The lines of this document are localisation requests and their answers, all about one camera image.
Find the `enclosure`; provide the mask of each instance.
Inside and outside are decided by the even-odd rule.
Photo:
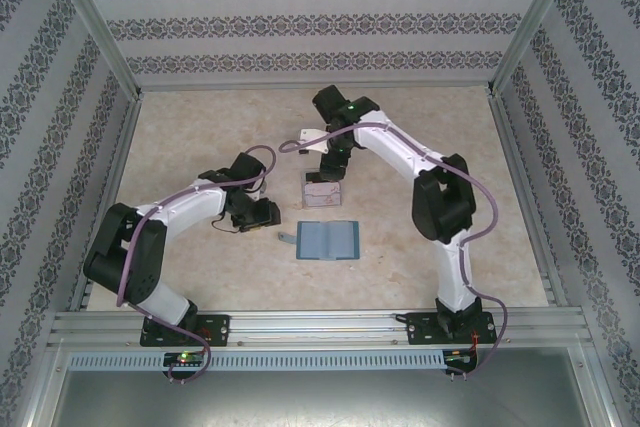
[[[0,423],[640,424],[639,2],[1,0]],[[169,384],[180,347],[141,346],[143,317],[82,273],[105,214],[324,130],[312,99],[332,84],[495,197],[470,260],[508,310],[496,355],[450,382],[464,345],[415,345],[398,323],[440,294],[397,169],[354,150],[342,204],[310,209],[319,154],[279,153],[280,225],[209,219],[167,246],[162,280],[229,316],[208,372]],[[478,232],[491,205],[474,193]],[[359,259],[278,241],[336,220],[359,223]]]

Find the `black mounting plate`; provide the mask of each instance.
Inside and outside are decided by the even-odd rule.
[[[226,347],[230,320],[228,315],[198,314],[193,333],[204,338],[211,347]],[[140,333],[140,345],[142,347],[198,347],[201,344],[191,337],[180,335],[145,317]]]
[[[496,327],[490,312],[481,312],[466,328],[449,337],[438,324],[437,312],[410,312],[396,315],[396,320],[406,324],[409,345],[471,344],[472,335],[478,335],[478,344],[493,344]]]

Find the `damask wall panel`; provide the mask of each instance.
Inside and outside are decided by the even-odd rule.
[[[564,287],[623,425],[640,424],[640,36],[634,0],[555,0],[503,92]]]
[[[487,81],[532,0],[95,0],[143,87]]]
[[[69,305],[129,103],[70,0],[0,1],[0,425]]]

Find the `floor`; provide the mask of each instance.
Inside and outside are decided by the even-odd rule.
[[[444,155],[459,153],[472,175],[494,194],[500,222],[471,245],[480,291],[508,306],[546,306],[531,245],[483,87],[341,89],[377,102],[414,138]],[[189,185],[205,170],[227,167],[238,152],[274,148],[300,129],[323,128],[311,104],[316,90],[237,90],[148,93],[118,201],[140,205]],[[264,162],[268,155],[257,154]],[[433,246],[410,217],[412,189],[369,151],[354,151],[341,207],[303,209],[301,175],[319,154],[281,155],[268,178],[268,197],[282,225],[246,234],[214,230],[208,221],[181,234],[165,251],[162,277],[201,310],[431,308],[437,292]],[[475,192],[473,229],[490,220]],[[296,260],[277,233],[295,234],[299,220],[357,220],[361,258]],[[94,286],[89,310],[117,310],[115,295]]]

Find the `purple cable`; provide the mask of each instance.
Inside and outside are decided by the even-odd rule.
[[[260,175],[258,175],[256,177],[252,177],[251,179],[246,179],[246,180],[234,180],[234,181],[229,181],[229,182],[220,182],[220,183],[217,183],[217,184],[211,184],[211,185],[206,185],[206,186],[202,186],[202,187],[189,187],[188,189],[185,189],[185,190],[182,190],[180,192],[177,192],[177,193],[167,197],[166,199],[158,202],[157,206],[152,207],[149,210],[149,212],[147,212],[142,217],[142,219],[140,219],[140,222],[138,222],[138,225],[136,226],[135,230],[133,231],[133,235],[131,236],[131,242],[129,243],[129,250],[127,251],[127,256],[125,257],[124,267],[122,269],[122,276],[120,277],[120,285],[118,286],[118,297],[116,299],[116,305],[118,307],[120,307],[122,305],[123,300],[124,300],[124,292],[125,292],[125,289],[127,287],[127,282],[129,281],[129,272],[131,270],[131,260],[133,258],[133,252],[135,250],[136,244],[138,243],[138,238],[140,237],[140,232],[142,232],[142,228],[144,227],[144,224],[147,223],[149,218],[153,214],[155,214],[158,210],[160,210],[162,207],[170,204],[174,200],[177,200],[177,199],[179,199],[181,197],[184,197],[185,195],[192,194],[193,192],[212,190],[212,189],[217,188],[217,187],[235,187],[235,186],[239,186],[239,185],[253,184],[253,183],[255,183],[255,182],[257,182],[257,181],[259,181],[261,179],[264,179],[267,175],[269,175],[273,171],[274,167],[276,166],[276,152],[271,147],[269,147],[268,145],[254,145],[253,147],[250,147],[245,153],[248,154],[248,153],[253,152],[254,150],[257,150],[257,149],[267,150],[271,154],[271,164]],[[159,317],[156,317],[156,316],[150,314],[149,312],[147,312],[144,309],[138,307],[137,305],[131,305],[131,307],[133,307],[135,310],[137,310],[138,312],[143,314],[148,319],[153,320],[154,322],[157,322],[158,324],[163,325],[164,327],[167,327],[168,329],[171,329],[171,330],[173,330],[175,332],[178,332],[179,334],[187,335],[187,336],[191,337],[192,339],[195,339],[196,341],[198,341],[198,342],[200,342],[202,344],[202,346],[204,348],[204,351],[207,354],[206,361],[204,362],[204,364],[202,364],[202,367],[195,374],[193,374],[191,377],[189,377],[187,379],[180,380],[180,384],[186,384],[187,382],[191,382],[192,380],[197,379],[198,377],[200,377],[209,368],[209,364],[211,364],[211,348],[209,347],[209,343],[205,339],[203,339],[199,335],[194,334],[193,332],[189,332],[188,330],[182,329],[182,328],[178,327],[177,325],[170,324],[169,322],[166,322],[163,319],[160,319]],[[175,379],[174,377],[171,376],[171,373],[173,372],[173,368],[174,367],[175,367],[175,365],[172,364],[169,367],[169,372],[167,373],[167,376],[169,377],[169,380],[171,382],[173,382],[174,380],[177,380],[177,379]]]
[[[318,139],[311,140],[309,142],[305,142],[305,143],[302,143],[302,144],[299,143],[296,140],[288,140],[288,141],[284,142],[283,144],[281,144],[280,147],[278,147],[278,151],[283,153],[283,154],[288,154],[290,152],[296,152],[298,150],[306,149],[307,147],[309,147],[311,145],[318,144],[320,142],[324,142],[325,140],[329,140],[329,139],[331,139],[333,137],[337,137],[337,136],[342,135],[342,134],[344,134],[346,132],[351,132],[353,130],[363,129],[363,128],[378,128],[378,129],[388,130],[393,135],[395,135],[399,140],[401,140],[407,147],[409,147],[416,154],[418,154],[420,157],[424,158],[425,160],[431,162],[434,165],[437,165],[438,167],[443,168],[445,171],[453,172],[457,176],[463,178],[467,182],[469,182],[472,185],[474,185],[478,190],[480,190],[480,192],[482,192],[484,194],[484,196],[489,201],[489,204],[491,204],[491,210],[492,210],[492,213],[493,213],[493,217],[492,217],[491,222],[489,223],[489,225],[485,229],[481,230],[480,232],[477,232],[477,233],[475,233],[473,235],[470,235],[469,237],[463,239],[460,242],[460,244],[458,245],[458,248],[460,250],[460,255],[459,255],[459,258],[460,258],[460,274],[462,276],[462,281],[464,282],[465,287],[473,295],[475,295],[477,297],[480,297],[481,299],[497,303],[500,306],[500,308],[502,309],[502,313],[503,313],[502,327],[500,328],[500,332],[498,333],[498,335],[496,337],[496,341],[494,342],[493,346],[491,347],[491,349],[487,353],[487,355],[486,355],[485,359],[483,360],[483,362],[480,365],[478,365],[472,372],[467,374],[467,377],[470,377],[473,374],[475,374],[480,369],[480,367],[484,366],[487,363],[487,361],[495,354],[495,351],[498,349],[498,345],[502,341],[502,337],[504,336],[504,333],[507,330],[507,321],[508,321],[509,314],[507,312],[507,306],[505,305],[505,303],[502,300],[498,299],[497,297],[493,297],[491,295],[483,294],[481,292],[478,292],[476,289],[474,289],[471,286],[471,283],[469,282],[469,278],[467,277],[467,272],[465,271],[465,268],[464,268],[464,251],[463,251],[463,247],[468,242],[471,242],[473,240],[479,239],[480,237],[484,237],[485,235],[487,235],[489,232],[491,232],[495,228],[496,224],[498,223],[498,203],[496,202],[496,199],[493,197],[493,195],[491,195],[491,192],[489,192],[489,190],[484,185],[482,185],[476,179],[471,177],[469,174],[466,174],[465,172],[462,172],[461,170],[456,169],[455,167],[447,165],[447,164],[445,164],[444,162],[442,162],[442,161],[440,161],[438,159],[435,159],[435,158],[433,158],[433,157],[431,157],[429,155],[426,155],[422,151],[422,149],[420,149],[420,147],[415,145],[402,132],[398,131],[397,129],[395,129],[391,125],[387,125],[387,124],[384,124],[384,123],[381,123],[381,122],[360,122],[358,124],[349,125],[347,127],[343,127],[342,129],[338,129],[335,132],[331,132],[331,133],[329,133],[327,135],[324,135],[324,136],[322,136],[322,137],[320,137]],[[291,147],[289,149],[286,148],[288,145],[292,145],[292,144],[294,145],[294,147]]]

